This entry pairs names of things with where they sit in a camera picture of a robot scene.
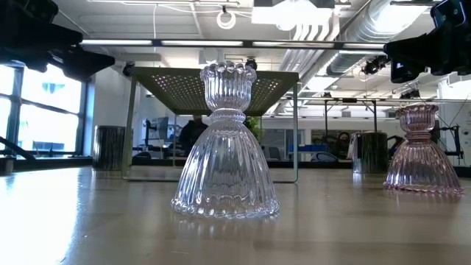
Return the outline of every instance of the pink glass candle holder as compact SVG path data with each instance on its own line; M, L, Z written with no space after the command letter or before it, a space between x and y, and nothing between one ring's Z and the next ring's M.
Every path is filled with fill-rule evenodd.
M462 194L458 176L445 153L430 140L435 105L415 105L397 111L406 141L399 146L384 186L407 191Z

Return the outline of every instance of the scalloped rim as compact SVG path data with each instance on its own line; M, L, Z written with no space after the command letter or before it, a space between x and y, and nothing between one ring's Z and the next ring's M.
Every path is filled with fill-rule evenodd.
M212 63L209 66L204 67L200 72L200 77L203 79L207 77L209 74L215 74L216 72L223 73L228 71L229 73L233 73L237 71L239 74L245 74L247 77L247 81L254 82L257 79L257 74L255 70L250 66L245 66L241 63Z
M402 107L399 110L397 110L397 115L403 116L410 112L424 111L424 110L433 111L435 113L439 110L439 106L437 105L413 105L413 106Z

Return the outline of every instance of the light wood table surface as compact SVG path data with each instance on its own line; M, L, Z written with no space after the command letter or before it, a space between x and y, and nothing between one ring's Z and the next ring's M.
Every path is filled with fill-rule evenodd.
M139 176L181 169L133 167ZM173 213L176 183L90 168L0 177L0 264L471 264L470 197L382 189L383 176L300 169L268 219ZM274 169L272 179L291 179ZM471 181L461 179L471 194Z

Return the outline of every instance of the glass base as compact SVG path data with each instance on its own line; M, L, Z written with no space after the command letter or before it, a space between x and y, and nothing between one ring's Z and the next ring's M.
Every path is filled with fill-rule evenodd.
M386 188L440 194L462 194L448 157L429 139L405 141L396 151Z
M249 218L277 213L260 145L240 121L215 121L195 143L171 201L190 216Z

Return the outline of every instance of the glass candle holder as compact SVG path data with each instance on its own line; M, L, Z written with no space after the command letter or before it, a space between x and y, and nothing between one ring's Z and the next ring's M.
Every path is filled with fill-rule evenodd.
M255 70L234 63L201 71L212 124L193 146L171 201L191 216L246 218L277 213L269 169L260 145L242 123Z
M392 159L384 186L407 191L461 194L458 176L445 153L430 140L435 105L415 105L397 111L404 141Z

